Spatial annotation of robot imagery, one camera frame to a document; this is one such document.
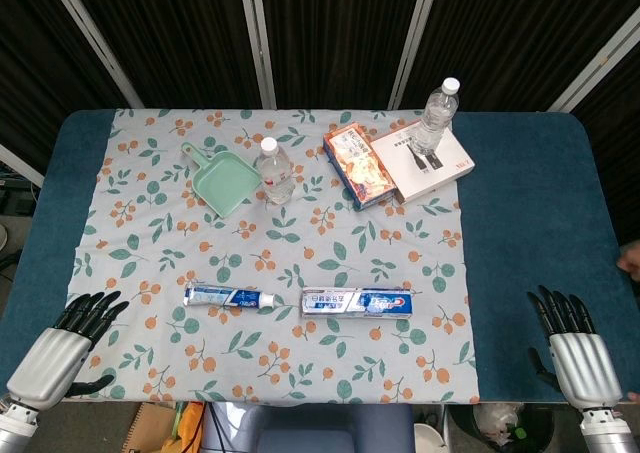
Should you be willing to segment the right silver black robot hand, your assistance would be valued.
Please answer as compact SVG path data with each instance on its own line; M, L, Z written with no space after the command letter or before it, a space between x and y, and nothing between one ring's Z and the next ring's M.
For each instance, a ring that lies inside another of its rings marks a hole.
M543 330L553 368L547 369L538 350L530 347L528 358L536 376L561 393L579 411L615 407L622 390L611 356L597 333L585 303L543 285L527 298Z

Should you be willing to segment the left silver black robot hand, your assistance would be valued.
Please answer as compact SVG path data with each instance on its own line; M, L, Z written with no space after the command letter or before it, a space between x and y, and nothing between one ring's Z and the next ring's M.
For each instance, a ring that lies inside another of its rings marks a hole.
M44 411L62 399L91 395L110 385L113 374L92 382L76 377L89 354L129 305L121 293L82 294L33 343L7 382L9 397L23 407Z

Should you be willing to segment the white blue toothpaste tube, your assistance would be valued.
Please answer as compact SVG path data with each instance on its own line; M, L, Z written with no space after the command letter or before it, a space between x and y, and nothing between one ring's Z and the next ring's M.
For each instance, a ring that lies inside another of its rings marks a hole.
M185 288L183 297L185 306L211 305L226 308L260 309L273 307L274 301L274 295L259 290L223 287L206 283L190 283Z

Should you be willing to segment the silver blue toothpaste box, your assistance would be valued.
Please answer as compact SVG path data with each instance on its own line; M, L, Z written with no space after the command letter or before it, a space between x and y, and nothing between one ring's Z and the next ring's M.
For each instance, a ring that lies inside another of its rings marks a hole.
M301 294L305 317L396 318L413 314L409 290L382 288L305 288Z

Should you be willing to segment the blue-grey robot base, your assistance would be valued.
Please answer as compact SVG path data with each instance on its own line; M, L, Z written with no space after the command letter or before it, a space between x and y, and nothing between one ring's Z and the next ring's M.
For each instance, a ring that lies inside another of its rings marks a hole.
M415 453L409 405L209 403L199 453Z

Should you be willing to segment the person's bare hand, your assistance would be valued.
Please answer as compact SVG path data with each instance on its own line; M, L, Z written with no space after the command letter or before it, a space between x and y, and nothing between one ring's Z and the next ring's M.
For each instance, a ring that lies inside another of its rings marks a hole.
M628 243L621 248L617 266L628 273L634 281L640 282L640 240Z

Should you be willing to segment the orange snack box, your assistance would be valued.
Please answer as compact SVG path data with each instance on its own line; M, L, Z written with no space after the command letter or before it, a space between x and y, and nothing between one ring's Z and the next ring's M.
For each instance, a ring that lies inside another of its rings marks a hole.
M353 200L363 210L386 200L396 185L357 122L323 135L323 149Z

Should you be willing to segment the orange yellow bag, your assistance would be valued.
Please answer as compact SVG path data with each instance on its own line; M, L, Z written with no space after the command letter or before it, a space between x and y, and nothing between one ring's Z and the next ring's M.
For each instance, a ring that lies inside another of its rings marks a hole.
M204 404L190 402L182 412L175 438L168 439L162 453L198 453L203 435Z

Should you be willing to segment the white round bucket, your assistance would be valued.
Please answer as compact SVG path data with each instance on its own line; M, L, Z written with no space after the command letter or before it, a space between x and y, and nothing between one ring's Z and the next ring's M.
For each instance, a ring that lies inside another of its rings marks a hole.
M424 423L414 424L415 453L449 453L441 434Z

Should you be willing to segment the mint green plastic scoop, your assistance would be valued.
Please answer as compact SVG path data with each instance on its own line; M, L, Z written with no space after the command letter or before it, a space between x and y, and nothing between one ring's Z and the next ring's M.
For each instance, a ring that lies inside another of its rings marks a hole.
M181 150L197 166L192 189L219 217L228 217L261 183L260 174L233 152L222 151L211 159L190 142Z

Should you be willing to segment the floral print tablecloth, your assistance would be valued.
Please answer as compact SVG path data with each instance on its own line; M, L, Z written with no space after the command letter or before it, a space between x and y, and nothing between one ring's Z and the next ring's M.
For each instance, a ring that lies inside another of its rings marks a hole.
M80 379L115 380L96 401L264 404L475 403L479 386L458 191L354 208L323 149L352 122L370 137L413 112L123 109L94 169L68 295L119 291L129 303ZM275 138L295 190L282 204L255 191L228 217L192 189L181 150L257 159ZM260 309L185 306L190 283L259 290ZM406 319L305 317L305 288L409 290Z

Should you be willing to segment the water bottle with red label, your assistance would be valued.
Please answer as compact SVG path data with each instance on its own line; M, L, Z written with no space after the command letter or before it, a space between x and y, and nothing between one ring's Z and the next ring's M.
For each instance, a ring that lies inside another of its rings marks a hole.
M257 169L265 195L271 203L282 205L291 199L295 189L290 159L273 137L263 138L260 147Z

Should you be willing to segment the tall clear water bottle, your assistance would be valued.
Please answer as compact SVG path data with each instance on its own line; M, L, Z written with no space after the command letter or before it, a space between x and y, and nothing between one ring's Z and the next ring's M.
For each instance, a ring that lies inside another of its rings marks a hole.
M447 77L427 100L419 125L411 133L411 149L419 155L434 152L459 107L460 82Z

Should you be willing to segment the white partition post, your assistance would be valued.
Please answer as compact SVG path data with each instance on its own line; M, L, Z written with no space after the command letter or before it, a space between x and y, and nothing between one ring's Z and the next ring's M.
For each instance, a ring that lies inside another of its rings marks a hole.
M640 43L640 6L548 108L570 113Z
M87 43L132 109L144 103L82 0L60 0Z
M263 109L276 110L269 39L263 0L242 0L251 53Z
M401 105L433 2L434 0L415 1L395 80L389 96L388 110L397 110Z
M0 161L38 188L43 186L44 176L2 144L0 144Z

